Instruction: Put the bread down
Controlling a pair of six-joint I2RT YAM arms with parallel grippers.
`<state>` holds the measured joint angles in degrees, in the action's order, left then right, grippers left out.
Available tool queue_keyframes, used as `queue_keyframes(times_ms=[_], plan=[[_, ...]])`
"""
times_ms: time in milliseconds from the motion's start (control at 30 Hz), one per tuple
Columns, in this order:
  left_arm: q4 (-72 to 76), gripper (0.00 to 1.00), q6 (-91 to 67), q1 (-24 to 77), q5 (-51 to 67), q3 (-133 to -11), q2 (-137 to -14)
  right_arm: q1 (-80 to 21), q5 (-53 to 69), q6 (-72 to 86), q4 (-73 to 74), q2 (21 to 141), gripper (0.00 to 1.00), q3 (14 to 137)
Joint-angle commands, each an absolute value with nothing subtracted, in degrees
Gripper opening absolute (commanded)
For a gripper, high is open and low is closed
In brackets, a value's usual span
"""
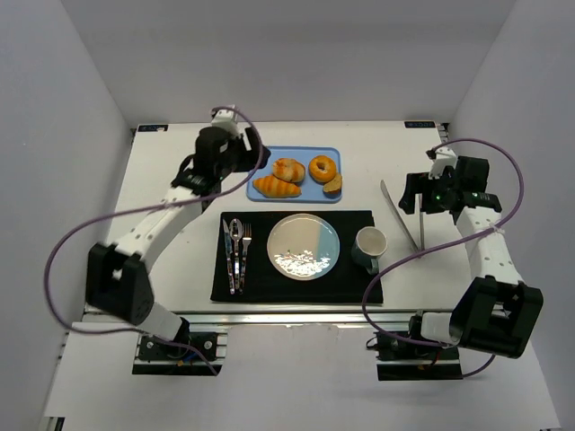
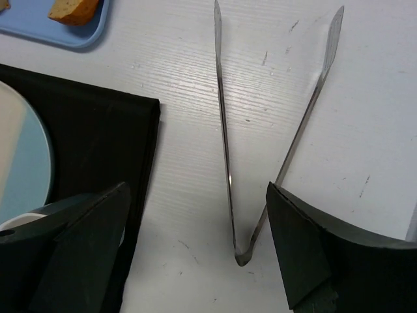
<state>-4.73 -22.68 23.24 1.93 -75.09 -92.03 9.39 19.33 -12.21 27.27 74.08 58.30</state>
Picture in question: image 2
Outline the steel serving tongs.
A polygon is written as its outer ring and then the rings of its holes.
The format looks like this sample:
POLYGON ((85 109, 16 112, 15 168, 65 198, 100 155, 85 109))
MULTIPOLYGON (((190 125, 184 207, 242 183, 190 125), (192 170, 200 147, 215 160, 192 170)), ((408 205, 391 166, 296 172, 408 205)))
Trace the steel serving tongs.
MULTIPOLYGON (((328 35, 326 41, 326 49, 324 53, 323 66, 321 73, 313 90, 312 96, 308 102, 306 110, 302 116, 301 122, 296 130, 295 136, 291 142, 290 148, 285 156, 283 164, 281 165, 278 176, 275 180, 275 184, 280 186, 283 183, 284 177, 289 169, 291 161, 296 153, 296 149, 301 140, 301 137, 306 129, 309 118, 312 114, 312 111, 317 103, 319 95, 323 90, 325 81, 327 79, 328 73, 332 67, 332 64, 336 58, 336 52, 338 49, 339 38, 341 34, 341 28, 343 23, 343 17, 345 13, 345 7, 342 5, 338 11, 335 13, 334 17, 328 28, 328 35)), ((230 154, 229 154, 229 140, 227 133, 227 116, 225 108, 225 96, 223 88, 223 71, 222 71, 222 13, 220 9, 219 2, 214 2, 214 46, 215 46, 215 60, 216 60, 216 77, 218 84, 218 102, 220 109, 220 123, 222 130, 222 141, 223 141, 223 155, 225 162, 225 175, 226 175, 226 185, 227 185, 227 198, 228 198, 228 208, 231 219, 231 229, 232 229, 232 241, 234 248, 234 257, 235 261, 240 267, 246 266, 253 257, 253 252, 255 250, 255 245, 261 234, 263 226, 265 224, 266 218, 268 216, 267 207, 263 208, 259 221, 256 224, 256 227, 250 237, 250 242, 248 249, 245 252, 240 252, 237 246, 237 238, 235 231, 235 219, 234 219, 234 209, 233 209, 233 196, 232 196, 232 173, 230 165, 230 154)))

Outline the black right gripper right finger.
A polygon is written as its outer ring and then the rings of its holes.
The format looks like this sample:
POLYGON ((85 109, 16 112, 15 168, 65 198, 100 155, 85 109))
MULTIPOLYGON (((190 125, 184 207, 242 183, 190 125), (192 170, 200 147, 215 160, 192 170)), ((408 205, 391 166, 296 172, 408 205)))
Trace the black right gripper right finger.
POLYGON ((416 311, 415 243, 349 224, 274 184, 266 204, 292 311, 416 311))

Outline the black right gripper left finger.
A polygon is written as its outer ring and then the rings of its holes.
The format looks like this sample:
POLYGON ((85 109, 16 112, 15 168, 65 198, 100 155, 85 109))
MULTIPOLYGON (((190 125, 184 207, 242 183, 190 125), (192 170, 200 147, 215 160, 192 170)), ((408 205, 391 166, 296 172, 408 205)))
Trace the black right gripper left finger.
POLYGON ((119 183, 1 231, 1 311, 99 312, 129 209, 119 183))

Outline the brown bread slice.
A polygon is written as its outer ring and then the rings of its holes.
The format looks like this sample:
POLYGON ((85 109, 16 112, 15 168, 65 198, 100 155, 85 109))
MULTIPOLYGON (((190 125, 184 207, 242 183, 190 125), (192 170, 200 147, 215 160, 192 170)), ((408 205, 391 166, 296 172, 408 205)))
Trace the brown bread slice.
POLYGON ((56 0, 48 18, 64 25, 85 25, 96 12, 99 0, 56 0))

